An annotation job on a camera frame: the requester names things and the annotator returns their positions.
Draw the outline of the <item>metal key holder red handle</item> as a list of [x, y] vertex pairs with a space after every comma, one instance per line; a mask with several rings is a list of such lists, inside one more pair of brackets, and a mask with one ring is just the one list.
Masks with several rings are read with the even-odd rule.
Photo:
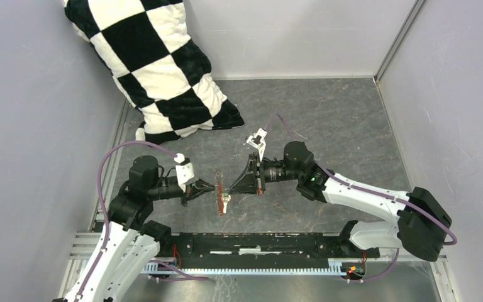
[[218, 214], [219, 216], [223, 216], [223, 201], [222, 201], [222, 193], [223, 193], [223, 173], [221, 169], [216, 169], [214, 171], [214, 178], [216, 182], [216, 199], [218, 204]]

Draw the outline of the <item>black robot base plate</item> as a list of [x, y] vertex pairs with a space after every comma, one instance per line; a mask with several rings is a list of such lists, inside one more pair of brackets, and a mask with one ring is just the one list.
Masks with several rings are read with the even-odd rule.
[[179, 233], [160, 243], [159, 258], [184, 269], [322, 269], [329, 259], [380, 257], [333, 233]]

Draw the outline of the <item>small green object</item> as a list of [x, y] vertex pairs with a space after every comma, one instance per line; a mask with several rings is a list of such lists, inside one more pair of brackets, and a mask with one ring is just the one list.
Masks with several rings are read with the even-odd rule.
[[226, 214], [228, 203], [231, 201], [231, 195], [228, 193], [222, 193], [220, 196], [220, 200], [222, 214]]

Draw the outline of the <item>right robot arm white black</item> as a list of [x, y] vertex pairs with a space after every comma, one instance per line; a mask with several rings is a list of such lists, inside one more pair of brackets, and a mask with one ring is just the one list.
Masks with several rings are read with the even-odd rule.
[[457, 243], [450, 231], [452, 219], [429, 190], [395, 191], [353, 181], [322, 167], [300, 141], [287, 143], [281, 160], [262, 157], [259, 152], [250, 154], [228, 193], [262, 195], [268, 183], [282, 181], [297, 181], [297, 191], [308, 200], [347, 206], [379, 218], [371, 223], [348, 222], [338, 239], [338, 249], [347, 257], [374, 248], [404, 249], [435, 262], [444, 246]]

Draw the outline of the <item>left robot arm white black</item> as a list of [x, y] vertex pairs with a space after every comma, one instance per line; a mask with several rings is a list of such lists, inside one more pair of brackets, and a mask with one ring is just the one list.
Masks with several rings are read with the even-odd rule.
[[109, 203], [99, 241], [85, 269], [61, 301], [120, 301], [155, 256], [172, 250], [170, 227], [149, 219], [155, 201], [178, 198], [183, 206], [215, 186], [194, 175], [192, 163], [176, 157], [174, 176], [150, 155], [136, 158], [128, 180]]

